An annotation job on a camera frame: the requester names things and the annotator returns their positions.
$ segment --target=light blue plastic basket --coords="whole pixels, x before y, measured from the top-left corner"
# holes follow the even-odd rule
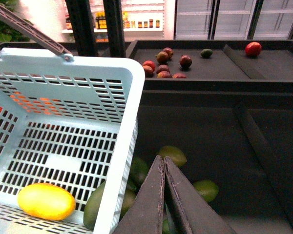
[[[144,79],[142,66],[126,58],[0,51],[0,234],[92,233],[83,226],[83,210],[105,180],[94,233],[115,229]],[[73,194],[73,215],[47,221],[20,210],[18,192],[36,182]]]

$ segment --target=red apple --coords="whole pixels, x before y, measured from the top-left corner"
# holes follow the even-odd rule
[[[183,69],[188,69],[192,64],[192,59],[190,55],[182,55],[179,60],[179,63]]]
[[[172,77],[173,78],[187,78],[187,76],[185,74],[180,73],[180,72],[174,74]]]
[[[155,57],[159,64],[165,64],[169,59],[168,54],[164,51],[159,52]]]
[[[162,64],[162,65],[159,65],[158,68],[156,69],[156,74],[159,74],[162,71],[170,72],[170,69],[167,65]]]
[[[142,66],[145,66],[145,65],[150,66],[152,68],[152,70],[155,71],[155,63],[153,61],[147,60],[142,64]]]
[[[167,71],[162,71],[157,74],[157,78],[172,78],[171,74]]]
[[[258,42],[251,42],[245,47],[245,53],[248,57],[256,57],[262,51],[262,46]]]
[[[153,76],[154,71],[150,66],[145,65],[145,66],[143,66],[143,69],[145,71],[146,77],[150,78]]]
[[[171,59],[172,56],[174,55],[174,51],[169,47],[164,48],[162,51],[164,51],[168,54],[169,59]]]

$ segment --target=basket handle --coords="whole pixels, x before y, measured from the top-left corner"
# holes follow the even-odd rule
[[[53,39],[43,34],[35,27],[30,25],[25,20],[16,16],[14,13],[6,9],[5,7],[0,5],[0,20],[11,26],[12,28],[18,30],[23,33],[27,37],[31,38],[43,48],[50,50],[56,55],[62,54],[72,54],[69,50],[67,50],[61,44],[55,42]]]

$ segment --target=bottle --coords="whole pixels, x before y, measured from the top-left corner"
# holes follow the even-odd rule
[[[66,24],[66,29],[68,30],[72,29],[72,24],[70,22],[69,15],[65,16],[65,24]]]
[[[99,12],[97,12],[96,13],[96,20],[95,20],[95,22],[96,22],[96,29],[100,29],[100,27],[99,27]]]
[[[130,28],[130,22],[129,21],[125,22],[125,28]]]
[[[105,12],[100,13],[99,27],[100,27],[100,29],[106,29]]]
[[[149,28],[153,28],[153,20],[152,19],[149,20]]]

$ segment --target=black display shelf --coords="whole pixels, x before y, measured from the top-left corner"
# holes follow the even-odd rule
[[[293,94],[144,90],[138,128],[134,156],[180,148],[183,174],[219,186],[209,204],[237,233],[293,234]]]
[[[293,83],[293,40],[259,41],[263,50],[258,58],[249,58],[245,55],[244,49],[250,42],[251,40],[138,40],[132,42],[126,54],[128,58],[141,64],[151,60],[158,66],[155,55],[165,47],[174,50],[172,60],[167,62],[170,72],[172,75],[182,72],[187,75],[187,78],[156,78],[154,73],[153,78],[146,78],[146,89],[155,89],[158,86],[169,90],[197,90],[201,87],[201,84],[195,84],[193,81],[248,83],[253,79],[256,82],[283,83],[283,87],[287,87],[287,83]],[[224,52],[226,45],[233,50],[236,60],[241,61],[242,64],[245,63],[244,68],[254,70],[260,76],[252,77],[246,69],[237,66],[234,59]],[[209,59],[204,59],[200,55],[201,50],[205,48],[213,50],[213,55]],[[179,64],[179,58],[183,54],[189,54],[192,58],[192,65],[187,71],[183,70]]]

